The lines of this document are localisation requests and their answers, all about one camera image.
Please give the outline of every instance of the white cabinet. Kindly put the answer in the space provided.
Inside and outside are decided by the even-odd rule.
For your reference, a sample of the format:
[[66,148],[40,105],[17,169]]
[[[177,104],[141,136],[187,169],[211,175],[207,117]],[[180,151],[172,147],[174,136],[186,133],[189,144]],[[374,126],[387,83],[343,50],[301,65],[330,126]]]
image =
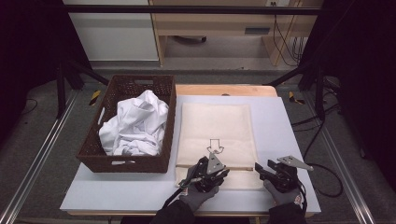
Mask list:
[[[66,5],[148,5],[147,0],[64,0]],[[90,61],[158,61],[148,13],[69,13]]]

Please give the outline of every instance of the floor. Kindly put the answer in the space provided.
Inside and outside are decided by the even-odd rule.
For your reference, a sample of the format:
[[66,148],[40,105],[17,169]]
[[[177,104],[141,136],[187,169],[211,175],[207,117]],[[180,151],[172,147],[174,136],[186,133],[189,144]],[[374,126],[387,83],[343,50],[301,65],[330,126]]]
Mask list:
[[[177,83],[269,83],[294,66],[281,62],[272,66],[259,37],[210,37],[205,43],[193,39],[171,38],[163,66],[157,63],[92,62],[104,77],[114,74],[173,74]],[[285,55],[287,63],[294,60]],[[0,223],[108,223],[108,217],[73,217],[59,210],[67,187],[77,171],[76,150],[84,139],[96,107],[89,105],[92,93],[105,87],[87,76],[82,91],[68,90],[75,97],[65,123],[57,114],[54,82],[29,92],[24,115],[0,150]],[[299,76],[276,87],[290,117],[290,123],[314,116],[312,91],[300,92]],[[337,104],[334,92],[326,94],[325,108]],[[318,132],[319,122],[293,126],[302,153]],[[338,180],[326,170],[310,177],[318,189],[322,212],[308,218],[310,223],[396,223],[396,195],[387,185],[373,161],[363,160],[342,108],[330,110],[324,127],[307,154],[306,162],[330,168],[343,180],[344,190],[336,198]],[[118,223],[113,217],[112,223]]]

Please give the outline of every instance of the white tabletop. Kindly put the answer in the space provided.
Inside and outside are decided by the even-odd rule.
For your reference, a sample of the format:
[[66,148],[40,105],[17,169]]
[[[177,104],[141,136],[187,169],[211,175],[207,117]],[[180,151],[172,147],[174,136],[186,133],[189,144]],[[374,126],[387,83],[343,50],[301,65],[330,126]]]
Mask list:
[[[249,104],[259,164],[266,170],[267,161],[292,155],[302,159],[290,121],[279,97],[197,96],[177,97],[175,130],[169,169],[166,174],[93,173],[83,163],[67,191],[61,210],[71,215],[154,215],[177,190],[175,164],[180,132],[181,105],[207,103],[219,105]],[[306,170],[298,169],[306,188],[307,214],[320,212],[318,199]],[[259,216],[274,206],[265,188],[255,190],[221,190],[206,201],[196,215]]]

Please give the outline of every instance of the gray carpet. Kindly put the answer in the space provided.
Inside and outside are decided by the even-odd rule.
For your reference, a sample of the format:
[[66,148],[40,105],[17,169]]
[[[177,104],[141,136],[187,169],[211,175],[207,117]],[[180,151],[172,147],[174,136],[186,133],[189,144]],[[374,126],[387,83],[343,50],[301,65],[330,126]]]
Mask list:
[[[221,45],[220,38],[210,41],[212,40],[208,39],[205,50],[200,49],[199,52],[193,52],[197,49],[196,47],[186,48],[188,47],[186,43],[178,45],[178,42],[173,40],[169,44],[174,45],[178,50],[167,52],[165,61],[168,64],[165,64],[164,67],[117,67],[108,70],[99,66],[97,71],[104,77],[111,77],[113,74],[172,74],[176,75],[177,83],[229,84],[268,83],[288,71],[286,67],[281,69],[265,65],[265,69],[263,69],[261,66],[256,66],[257,64],[260,65],[259,63],[250,63],[257,58],[264,60],[264,64],[268,63],[266,56],[255,51],[255,49],[249,50],[250,52],[255,51],[251,54],[233,52],[233,57],[224,59],[222,57],[227,57],[227,55],[221,54],[221,49],[224,48],[224,45],[227,48],[231,48],[233,45],[227,43]],[[205,59],[207,54],[211,55],[209,60]],[[194,55],[194,57],[188,63],[184,63],[188,60],[186,57],[189,55]],[[177,67],[178,64],[189,64],[189,66]],[[16,223],[67,223],[67,220],[72,220],[71,223],[87,224],[107,222],[107,217],[73,217],[59,209],[64,198],[64,192],[72,182],[78,168],[78,160],[75,155],[97,109],[96,106],[90,106],[88,103],[95,90],[104,89],[103,85],[87,76],[83,76],[83,78],[88,84],[83,91],[79,92],[76,105],[26,198]],[[290,123],[313,116],[307,105],[289,102],[289,91],[294,92],[296,99],[306,100],[296,90],[295,84],[298,80],[299,77],[292,78],[277,88],[278,95],[284,100]],[[20,122],[12,131],[12,135],[0,150],[0,181],[2,183],[0,185],[0,194],[2,195],[0,208],[2,210],[5,209],[21,183],[24,174],[28,171],[35,154],[50,131],[57,112],[54,82],[35,88],[29,93],[29,97],[38,101],[37,108],[21,117]],[[327,95],[325,99],[327,102],[325,106],[336,103],[336,99],[332,95]],[[315,122],[311,122],[294,129],[308,129],[315,125]],[[396,214],[394,213],[396,211],[395,192],[388,186],[376,164],[373,161],[361,158],[359,146],[354,140],[345,118],[342,114],[334,111],[326,117],[325,125],[342,158],[346,161],[347,167],[352,173],[376,223],[396,223]],[[302,152],[307,148],[317,129],[295,133]],[[322,164],[333,169],[326,146],[320,137],[311,147],[306,161]],[[316,169],[310,177],[313,184],[324,192],[334,194],[339,190],[336,179],[326,171]],[[310,217],[308,219],[309,223],[359,223],[345,193],[335,199],[321,194],[317,196],[322,212]],[[119,217],[115,217],[113,222],[117,223],[119,219]]]

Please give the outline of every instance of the brown wicker basket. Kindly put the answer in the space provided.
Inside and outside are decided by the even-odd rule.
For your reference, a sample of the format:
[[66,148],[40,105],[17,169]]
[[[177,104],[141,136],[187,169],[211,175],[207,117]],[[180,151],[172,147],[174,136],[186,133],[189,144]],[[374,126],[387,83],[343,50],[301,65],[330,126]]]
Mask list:
[[[160,155],[107,156],[99,139],[100,128],[105,121],[116,116],[118,101],[137,97],[145,90],[152,90],[169,105]],[[95,173],[166,173],[172,148],[175,110],[176,89],[173,76],[115,75],[108,84],[77,158]]]

